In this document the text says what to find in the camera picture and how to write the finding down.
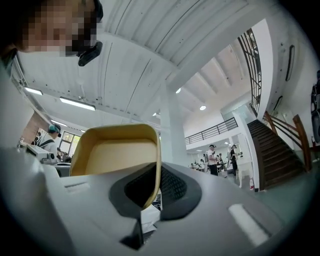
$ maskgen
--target tan tray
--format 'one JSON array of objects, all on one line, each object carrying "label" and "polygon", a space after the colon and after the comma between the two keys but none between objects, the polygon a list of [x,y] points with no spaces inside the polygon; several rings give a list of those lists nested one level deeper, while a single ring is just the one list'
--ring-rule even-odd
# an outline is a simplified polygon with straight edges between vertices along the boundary
[{"label": "tan tray", "polygon": [[109,173],[155,162],[155,187],[144,208],[153,202],[160,186],[161,146],[157,132],[147,124],[101,126],[81,136],[70,176]]}]

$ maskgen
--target white machine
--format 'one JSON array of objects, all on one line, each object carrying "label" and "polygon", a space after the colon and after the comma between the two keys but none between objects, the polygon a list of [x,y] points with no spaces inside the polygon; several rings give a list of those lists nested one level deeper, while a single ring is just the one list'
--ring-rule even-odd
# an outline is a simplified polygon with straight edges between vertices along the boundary
[{"label": "white machine", "polygon": [[35,156],[42,164],[51,163],[51,159],[55,159],[55,155],[36,145],[26,145],[26,152]]}]

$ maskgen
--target balcony railing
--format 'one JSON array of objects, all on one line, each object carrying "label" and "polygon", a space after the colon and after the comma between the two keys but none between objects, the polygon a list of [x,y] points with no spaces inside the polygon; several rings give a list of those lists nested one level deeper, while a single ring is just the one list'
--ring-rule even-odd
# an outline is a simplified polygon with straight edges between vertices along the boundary
[{"label": "balcony railing", "polygon": [[238,124],[237,124],[235,118],[233,117],[227,121],[224,121],[222,123],[219,123],[216,126],[209,128],[209,129],[203,130],[203,131],[198,132],[194,135],[186,137],[184,139],[185,144],[189,145],[189,144],[192,144],[195,142],[203,141],[203,140],[211,138],[213,136],[228,132],[228,131],[230,131],[234,128],[237,128],[237,127],[238,127]]},{"label": "balcony railing", "polygon": [[255,116],[257,116],[260,107],[262,80],[260,56],[252,29],[250,28],[238,37],[238,41],[241,45],[246,64],[248,66],[251,83],[251,106]]}]

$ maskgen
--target wooden stair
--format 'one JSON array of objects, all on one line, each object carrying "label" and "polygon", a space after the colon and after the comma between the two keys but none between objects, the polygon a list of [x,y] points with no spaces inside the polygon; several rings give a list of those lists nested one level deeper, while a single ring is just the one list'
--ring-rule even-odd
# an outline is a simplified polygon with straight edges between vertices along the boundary
[{"label": "wooden stair", "polygon": [[260,190],[276,186],[305,171],[305,165],[295,152],[270,128],[255,120],[248,123],[252,138],[259,142],[257,154],[262,155],[264,177],[260,177]]}]

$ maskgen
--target white column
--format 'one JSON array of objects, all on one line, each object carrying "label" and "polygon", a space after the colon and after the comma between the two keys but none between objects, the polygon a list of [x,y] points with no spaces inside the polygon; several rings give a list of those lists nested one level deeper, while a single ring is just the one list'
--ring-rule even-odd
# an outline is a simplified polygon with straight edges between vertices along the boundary
[{"label": "white column", "polygon": [[188,166],[185,133],[175,91],[161,85],[161,158],[162,161]]}]

